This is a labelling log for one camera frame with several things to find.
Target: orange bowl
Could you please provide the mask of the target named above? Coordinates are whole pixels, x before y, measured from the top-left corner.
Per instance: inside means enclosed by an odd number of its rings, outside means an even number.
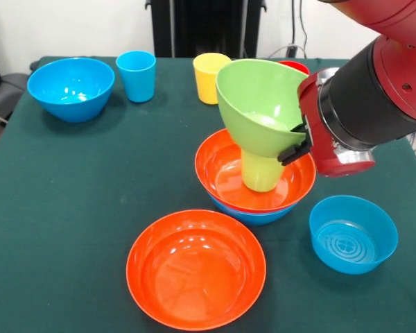
[[[242,316],[259,297],[266,262],[256,237],[218,212],[165,216],[134,242],[128,288],[151,318],[179,330],[210,330]]]
[[[224,205],[241,212],[277,212],[298,203],[313,187],[316,169],[310,154],[290,163],[276,187],[260,193],[242,182],[241,149],[227,129],[208,137],[196,153],[196,173],[203,187]]]

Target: green bowl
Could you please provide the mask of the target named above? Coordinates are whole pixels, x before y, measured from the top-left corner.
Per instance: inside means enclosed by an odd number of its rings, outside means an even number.
[[[235,60],[216,79],[220,115],[243,150],[276,158],[305,134],[290,132],[302,123],[297,87],[306,74],[269,60]]]

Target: red cup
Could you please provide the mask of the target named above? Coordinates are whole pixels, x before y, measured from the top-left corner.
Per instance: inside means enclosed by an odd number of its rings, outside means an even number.
[[[301,71],[302,73],[305,73],[306,75],[310,75],[310,70],[308,69],[308,67],[305,66],[304,64],[301,64],[300,62],[292,61],[292,60],[283,60],[283,61],[279,61],[279,64],[292,67],[294,69],[297,69],[298,71]]]

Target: bowl rim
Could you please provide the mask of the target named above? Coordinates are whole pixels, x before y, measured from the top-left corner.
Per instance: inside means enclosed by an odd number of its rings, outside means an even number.
[[[231,210],[235,214],[243,215],[243,216],[246,216],[246,217],[269,217],[269,216],[274,216],[274,215],[278,215],[278,214],[284,213],[285,211],[290,210],[291,208],[294,208],[294,206],[297,205],[297,203],[293,203],[291,206],[282,208],[281,210],[276,210],[274,212],[266,212],[266,213],[242,212],[241,210],[237,210],[236,208],[232,208],[230,206],[226,206],[226,204],[224,204],[224,203],[220,202],[219,200],[217,200],[216,198],[214,198],[211,193],[208,193],[208,195],[211,197],[211,199],[215,203],[217,203],[218,205],[222,206],[224,209]]]
[[[384,215],[384,217],[386,217],[386,219],[390,222],[391,226],[393,227],[393,229],[395,231],[395,245],[391,248],[391,250],[389,251],[389,253],[386,256],[382,257],[382,259],[374,260],[373,262],[352,262],[351,260],[346,260],[345,258],[338,257],[334,253],[331,253],[321,243],[318,242],[321,249],[323,249],[323,251],[325,251],[329,254],[332,254],[335,258],[338,258],[339,260],[342,260],[344,262],[349,262],[349,263],[355,264],[355,265],[364,265],[364,266],[365,265],[373,265],[373,264],[377,265],[377,264],[380,264],[380,263],[384,262],[389,257],[391,257],[393,255],[393,253],[395,253],[395,251],[397,249],[397,246],[398,246],[398,243],[399,243],[399,233],[397,232],[397,227],[396,227],[395,221],[391,218],[391,216],[384,209],[382,209],[381,206],[377,205],[376,203],[373,203],[370,200],[367,200],[365,198],[361,198],[360,196],[340,194],[340,195],[335,195],[335,196],[328,196],[328,197],[322,199],[321,201],[319,201],[318,203],[316,203],[314,205],[313,209],[311,210],[310,215],[309,215],[308,225],[309,225],[309,230],[310,230],[311,237],[313,239],[316,239],[316,235],[313,234],[312,227],[311,227],[311,223],[312,223],[311,220],[312,220],[313,213],[315,213],[315,211],[318,209],[318,207],[323,205],[323,203],[325,203],[327,201],[331,201],[331,200],[336,200],[337,198],[350,198],[352,200],[356,199],[358,201],[364,201],[364,202],[370,204],[372,207],[376,208],[378,211],[380,211],[382,213],[382,215]]]
[[[236,316],[231,317],[230,319],[228,319],[227,321],[225,321],[224,323],[219,323],[219,324],[215,324],[215,325],[211,325],[209,327],[204,327],[202,329],[197,328],[197,329],[192,329],[192,328],[187,328],[187,327],[179,327],[178,325],[174,325],[174,324],[169,324],[169,323],[165,323],[163,320],[159,319],[157,316],[152,315],[148,310],[146,310],[146,308],[137,300],[135,293],[132,291],[131,286],[130,286],[130,278],[128,277],[128,268],[129,268],[129,263],[130,263],[130,258],[132,257],[132,252],[135,249],[135,246],[137,245],[137,241],[144,236],[146,233],[150,232],[150,230],[154,227],[154,225],[157,225],[158,223],[160,223],[161,221],[165,220],[165,219],[169,219],[171,216],[175,216],[175,215],[179,215],[179,214],[185,214],[185,213],[196,213],[196,212],[203,212],[205,214],[212,214],[213,216],[222,216],[222,218],[226,218],[231,220],[232,222],[237,223],[237,225],[243,229],[245,232],[249,233],[249,235],[251,236],[252,239],[254,239],[256,241],[256,245],[259,246],[259,256],[262,259],[263,262],[263,276],[262,276],[262,282],[261,285],[259,286],[259,290],[256,294],[255,297],[253,297],[252,302],[250,302],[249,305],[247,305],[244,310]],[[126,265],[125,265],[125,281],[126,284],[128,286],[128,290],[130,292],[131,298],[134,300],[134,302],[137,304],[137,306],[145,313],[147,314],[150,318],[154,319],[155,321],[157,321],[158,323],[161,323],[162,325],[165,325],[167,327],[171,327],[171,328],[175,328],[177,330],[186,330],[186,331],[200,331],[200,330],[213,330],[215,328],[219,328],[219,327],[223,327],[225,325],[228,325],[232,322],[234,322],[235,320],[237,320],[238,318],[242,317],[243,315],[245,315],[248,310],[251,309],[251,307],[256,303],[256,301],[259,299],[259,297],[262,294],[262,290],[263,287],[265,286],[266,283],[266,278],[267,278],[267,262],[266,262],[266,256],[265,256],[265,252],[263,251],[261,242],[257,239],[257,237],[251,232],[251,230],[249,228],[247,228],[243,223],[241,223],[240,221],[236,220],[233,217],[230,217],[226,214],[220,213],[220,212],[216,212],[213,210],[204,210],[204,209],[189,209],[189,210],[180,210],[180,211],[176,211],[170,214],[167,214],[165,216],[162,216],[158,219],[156,219],[154,222],[152,222],[150,225],[148,225],[145,229],[142,230],[142,232],[139,234],[139,236],[137,236],[137,238],[135,239],[134,243],[131,245],[130,248],[130,252],[128,253],[128,256],[126,257]]]
[[[107,63],[105,63],[105,62],[103,62],[103,61],[101,61],[101,60],[98,60],[98,59],[93,59],[93,58],[88,58],[88,57],[72,57],[72,58],[63,58],[63,59],[57,59],[57,60],[54,60],[54,61],[51,61],[51,62],[49,62],[49,63],[47,63],[47,64],[45,64],[45,65],[43,65],[43,66],[41,66],[41,67],[39,67],[39,68],[37,68],[30,76],[29,76],[29,79],[28,79],[28,82],[27,82],[27,84],[26,84],[26,89],[28,90],[28,93],[34,98],[34,99],[37,99],[38,101],[40,101],[40,102],[43,102],[43,103],[46,103],[46,104],[51,104],[51,105],[59,105],[59,103],[53,103],[52,101],[46,101],[46,100],[44,100],[44,99],[42,99],[42,98],[40,98],[39,96],[37,96],[37,95],[35,95],[34,93],[33,93],[33,90],[31,89],[31,82],[33,81],[33,77],[34,76],[36,76],[37,75],[37,73],[39,73],[41,70],[43,70],[43,69],[46,69],[47,67],[50,67],[50,66],[53,66],[53,65],[56,65],[56,64],[58,64],[59,62],[70,62],[70,61],[78,61],[78,60],[80,60],[80,61],[90,61],[90,62],[97,62],[97,63],[99,63],[99,64],[101,64],[101,65],[104,65],[104,67],[106,67],[107,69],[109,69],[110,70],[110,73],[111,73],[111,75],[112,75],[112,77],[111,77],[111,82],[110,82],[110,84],[108,85],[108,87],[106,88],[106,89],[104,89],[102,92],[100,92],[98,95],[96,95],[96,96],[93,96],[93,97],[91,97],[90,99],[87,99],[86,101],[73,101],[73,102],[68,102],[68,103],[62,103],[61,105],[74,105],[74,104],[80,104],[80,103],[84,103],[84,102],[87,102],[87,101],[92,101],[93,99],[96,99],[97,97],[100,97],[100,96],[102,96],[102,95],[104,95],[105,93],[107,93],[108,92],[108,90],[111,90],[112,89],[112,87],[113,87],[113,85],[114,85],[114,82],[115,82],[115,80],[116,80],[116,74],[114,73],[114,70],[111,68],[111,66],[109,66]]]
[[[219,89],[219,85],[218,85],[218,80],[219,80],[219,76],[220,76],[219,74],[221,73],[222,70],[226,69],[229,66],[233,66],[233,64],[238,63],[238,62],[264,62],[264,63],[272,64],[270,66],[274,66],[275,68],[281,68],[281,64],[279,64],[278,62],[275,62],[275,61],[272,61],[272,60],[266,60],[266,59],[248,59],[247,58],[247,59],[238,59],[238,60],[234,60],[234,61],[231,61],[231,62],[227,63],[218,72],[218,74],[216,76],[216,91],[222,97],[222,99],[226,102],[226,104],[228,104],[228,106],[230,106],[231,108],[233,108],[236,111],[236,113],[240,114],[240,117],[242,117],[244,119],[247,119],[248,121],[251,121],[253,124],[258,125],[260,128],[263,128],[265,130],[269,130],[270,132],[279,133],[279,134],[280,133],[284,133],[284,134],[290,133],[290,134],[292,134],[294,136],[297,136],[297,137],[305,136],[304,133],[291,132],[290,130],[276,130],[275,128],[271,128],[271,127],[264,126],[261,123],[258,123],[257,121],[254,121],[253,119],[245,116],[242,112],[238,111],[237,108],[235,106],[233,106],[228,99],[225,98],[225,95]],[[303,73],[303,72],[301,72],[301,71],[299,71],[299,70],[297,70],[295,68],[292,68],[292,67],[289,67],[289,66],[286,66],[286,65],[284,65],[284,67],[287,68],[287,69],[289,69],[289,70],[291,70],[291,71],[295,71],[295,72],[303,75],[304,78],[308,78],[309,77],[305,73]]]
[[[212,137],[215,137],[216,135],[219,135],[222,132],[228,132],[228,134],[231,136],[231,134],[229,133],[229,131],[228,131],[227,128],[222,128],[220,130],[217,130],[216,132],[212,133],[210,136],[208,136],[207,138],[205,138],[203,140],[203,142],[199,145],[199,147],[198,147],[198,149],[196,151],[196,155],[194,157],[194,169],[196,171],[196,176],[197,176],[197,178],[199,180],[199,183],[203,186],[203,188],[205,189],[205,191],[207,191],[208,194],[212,194],[213,197],[216,198],[218,201],[220,201],[222,204],[226,205],[229,208],[232,208],[233,210],[239,210],[240,212],[244,212],[244,213],[251,213],[251,214],[253,214],[253,213],[257,213],[257,214],[274,213],[274,212],[278,212],[278,211],[280,211],[282,209],[288,208],[290,206],[293,206],[293,205],[299,203],[303,198],[305,198],[305,196],[308,195],[308,193],[310,193],[311,189],[313,188],[313,186],[315,184],[315,180],[316,180],[316,176],[317,176],[317,171],[316,171],[316,166],[315,166],[313,157],[311,156],[310,153],[307,153],[307,154],[305,154],[302,157],[308,156],[309,157],[309,160],[313,164],[313,181],[309,185],[308,190],[305,191],[305,193],[302,196],[300,196],[299,198],[297,198],[293,202],[289,203],[289,205],[284,205],[284,206],[278,207],[278,208],[265,208],[265,209],[260,209],[260,210],[253,210],[253,209],[249,209],[249,208],[246,208],[246,207],[243,207],[243,206],[235,206],[235,205],[231,205],[229,203],[226,203],[219,195],[217,195],[215,193],[212,193],[211,190],[210,190],[210,188],[207,187],[207,186],[205,186],[205,184],[200,179],[200,174],[198,173],[198,168],[197,168],[197,159],[198,159],[198,156],[199,156],[199,153],[200,153],[200,149],[202,148],[202,146],[208,140],[210,140]]]

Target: white wall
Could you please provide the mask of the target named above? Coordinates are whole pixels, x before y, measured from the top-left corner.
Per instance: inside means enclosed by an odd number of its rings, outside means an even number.
[[[268,57],[279,47],[291,43],[291,0],[266,0],[268,11],[261,13],[257,56]],[[303,46],[304,35],[296,0],[296,44]],[[306,54],[309,58],[342,58],[356,55],[378,33],[357,24],[334,7],[317,0],[304,0],[303,21],[308,34]],[[284,57],[286,49],[275,56]]]
[[[266,0],[258,56],[291,41],[291,1]],[[0,70],[28,72],[41,56],[116,56],[154,51],[150,8],[144,0],[0,0]],[[304,0],[310,58],[350,58],[376,37],[330,5]],[[300,25],[296,40],[302,43]],[[276,56],[283,56],[285,51]]]
[[[0,71],[29,72],[42,56],[154,51],[144,0],[0,0]]]

